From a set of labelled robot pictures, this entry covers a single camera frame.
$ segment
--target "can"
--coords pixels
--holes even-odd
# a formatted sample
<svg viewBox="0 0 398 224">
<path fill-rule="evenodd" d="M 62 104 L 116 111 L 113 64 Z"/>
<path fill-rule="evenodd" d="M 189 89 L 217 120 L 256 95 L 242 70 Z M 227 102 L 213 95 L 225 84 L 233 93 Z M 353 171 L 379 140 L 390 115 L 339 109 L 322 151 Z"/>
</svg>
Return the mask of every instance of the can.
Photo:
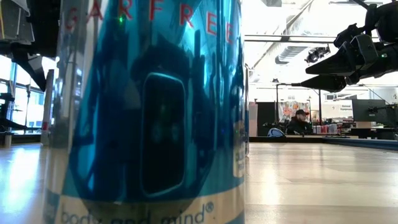
<svg viewBox="0 0 398 224">
<path fill-rule="evenodd" d="M 239 0 L 62 1 L 44 223 L 244 223 Z"/>
</svg>

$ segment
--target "poster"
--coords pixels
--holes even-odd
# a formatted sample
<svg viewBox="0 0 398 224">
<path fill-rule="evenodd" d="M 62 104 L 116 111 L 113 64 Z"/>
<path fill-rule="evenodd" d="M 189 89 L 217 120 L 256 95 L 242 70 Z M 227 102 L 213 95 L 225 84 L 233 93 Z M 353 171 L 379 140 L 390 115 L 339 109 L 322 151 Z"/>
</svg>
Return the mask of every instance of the poster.
<svg viewBox="0 0 398 224">
<path fill-rule="evenodd" d="M 291 120 L 296 115 L 297 110 L 310 112 L 309 103 L 300 103 L 297 101 L 279 102 L 279 121 L 284 122 L 286 119 Z"/>
</svg>

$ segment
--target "ceiling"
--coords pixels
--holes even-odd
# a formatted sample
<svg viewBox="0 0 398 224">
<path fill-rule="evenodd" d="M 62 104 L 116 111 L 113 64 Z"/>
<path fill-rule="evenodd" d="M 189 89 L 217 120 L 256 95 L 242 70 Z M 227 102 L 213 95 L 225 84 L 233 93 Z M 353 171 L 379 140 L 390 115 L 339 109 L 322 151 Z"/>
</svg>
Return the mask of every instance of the ceiling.
<svg viewBox="0 0 398 224">
<path fill-rule="evenodd" d="M 385 4 L 390 0 L 365 0 Z M 350 0 L 248 0 L 243 2 L 243 31 L 246 35 L 294 35 L 336 37 L 350 24 L 364 25 L 366 10 Z M 245 63 L 253 69 L 250 82 L 302 82 L 308 50 L 326 44 L 246 42 Z M 337 51 L 330 46 L 332 55 Z"/>
</svg>

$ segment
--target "white wall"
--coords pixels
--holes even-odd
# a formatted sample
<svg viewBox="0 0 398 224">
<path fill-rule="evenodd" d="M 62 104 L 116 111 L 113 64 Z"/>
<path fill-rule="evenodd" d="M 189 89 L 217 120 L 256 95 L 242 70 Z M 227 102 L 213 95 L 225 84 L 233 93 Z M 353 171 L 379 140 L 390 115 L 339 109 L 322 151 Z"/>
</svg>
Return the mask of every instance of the white wall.
<svg viewBox="0 0 398 224">
<path fill-rule="evenodd" d="M 314 103 L 318 103 L 318 90 L 299 88 L 299 87 L 291 87 L 291 86 L 279 86 L 279 100 L 289 100 L 289 97 L 294 97 L 295 101 L 307 101 L 309 98 L 314 101 Z M 327 91 L 321 91 L 322 101 L 326 100 L 326 94 L 329 94 Z M 358 98 L 369 99 L 368 88 L 366 87 L 357 87 L 352 86 L 348 87 L 339 94 L 352 94 L 357 95 Z M 250 85 L 249 86 L 249 99 L 250 101 L 254 101 L 257 98 L 258 101 L 276 101 L 276 86 L 275 85 Z"/>
<path fill-rule="evenodd" d="M 45 77 L 47 77 L 47 73 L 49 72 L 50 69 L 54 69 L 54 71 L 55 71 L 54 75 L 58 75 L 57 63 L 54 60 L 49 59 L 47 57 L 43 57 L 42 58 L 42 66 L 43 66 Z"/>
<path fill-rule="evenodd" d="M 388 103 L 398 103 L 398 88 L 372 88 L 369 99 L 386 100 Z"/>
</svg>

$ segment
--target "man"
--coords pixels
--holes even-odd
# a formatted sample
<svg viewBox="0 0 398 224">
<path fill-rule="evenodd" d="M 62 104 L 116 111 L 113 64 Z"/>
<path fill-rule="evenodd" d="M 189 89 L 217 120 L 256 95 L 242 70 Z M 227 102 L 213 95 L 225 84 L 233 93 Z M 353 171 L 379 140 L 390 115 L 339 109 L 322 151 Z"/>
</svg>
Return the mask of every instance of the man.
<svg viewBox="0 0 398 224">
<path fill-rule="evenodd" d="M 286 128 L 286 134 L 312 134 L 312 129 L 308 122 L 305 121 L 309 113 L 304 110 L 297 110 L 296 115 L 292 117 Z"/>
</svg>

